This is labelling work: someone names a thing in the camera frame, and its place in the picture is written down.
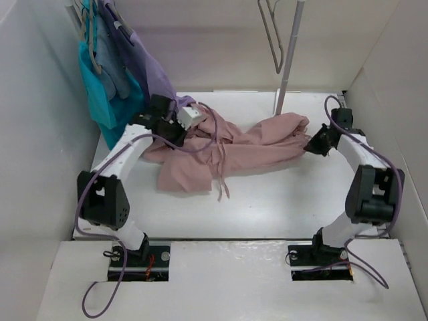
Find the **pink trousers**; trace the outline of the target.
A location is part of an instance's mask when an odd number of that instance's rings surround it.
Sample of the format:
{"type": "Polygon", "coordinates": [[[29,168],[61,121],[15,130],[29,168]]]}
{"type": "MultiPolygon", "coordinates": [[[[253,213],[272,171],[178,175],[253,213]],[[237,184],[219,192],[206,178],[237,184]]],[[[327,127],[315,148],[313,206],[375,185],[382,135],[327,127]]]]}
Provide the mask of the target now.
{"type": "Polygon", "coordinates": [[[188,132],[183,150],[173,150],[156,140],[142,155],[161,165],[160,191],[207,193],[217,179],[220,195],[229,195],[226,177],[299,158],[310,140],[306,133],[310,121],[300,114],[266,118],[244,132],[216,111],[208,111],[202,104],[195,107],[203,117],[188,132]]]}

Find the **grey clothes hanger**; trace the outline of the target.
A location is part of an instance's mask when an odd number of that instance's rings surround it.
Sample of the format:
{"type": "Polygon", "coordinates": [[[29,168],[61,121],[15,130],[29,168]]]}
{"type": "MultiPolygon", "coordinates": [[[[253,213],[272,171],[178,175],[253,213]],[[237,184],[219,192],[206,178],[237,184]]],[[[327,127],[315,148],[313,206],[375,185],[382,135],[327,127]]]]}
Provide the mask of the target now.
{"type": "Polygon", "coordinates": [[[284,65],[284,46],[276,22],[276,6],[278,1],[272,5],[270,1],[265,0],[264,5],[261,0],[257,0],[257,6],[267,36],[267,41],[271,51],[276,74],[279,74],[284,65]]]}

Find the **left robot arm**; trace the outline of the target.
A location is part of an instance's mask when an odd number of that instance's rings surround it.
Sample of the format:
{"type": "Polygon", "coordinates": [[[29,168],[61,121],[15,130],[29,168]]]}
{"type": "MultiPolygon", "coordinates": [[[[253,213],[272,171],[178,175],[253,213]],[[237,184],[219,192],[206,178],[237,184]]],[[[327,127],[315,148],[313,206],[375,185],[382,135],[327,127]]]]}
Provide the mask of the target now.
{"type": "Polygon", "coordinates": [[[148,107],[130,119],[108,156],[77,178],[77,218],[102,228],[102,237],[121,243],[121,254],[134,265],[146,263],[150,250],[146,233],[130,216],[124,182],[154,139],[182,146],[188,129],[201,115],[191,106],[171,112],[171,102],[167,97],[152,95],[148,107]]]}

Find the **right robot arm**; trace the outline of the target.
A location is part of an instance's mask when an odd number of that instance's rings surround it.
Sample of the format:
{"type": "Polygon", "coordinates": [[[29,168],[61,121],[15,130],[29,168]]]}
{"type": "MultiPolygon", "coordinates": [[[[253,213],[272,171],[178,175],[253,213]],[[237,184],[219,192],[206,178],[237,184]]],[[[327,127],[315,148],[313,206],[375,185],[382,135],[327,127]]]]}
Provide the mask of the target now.
{"type": "Polygon", "coordinates": [[[390,223],[397,209],[404,172],[393,170],[368,144],[363,131],[353,127],[350,108],[334,108],[330,124],[304,147],[306,152],[326,156],[335,148],[354,171],[344,202],[344,212],[312,238],[309,255],[317,264],[344,259],[345,243],[372,227],[390,223]]]}

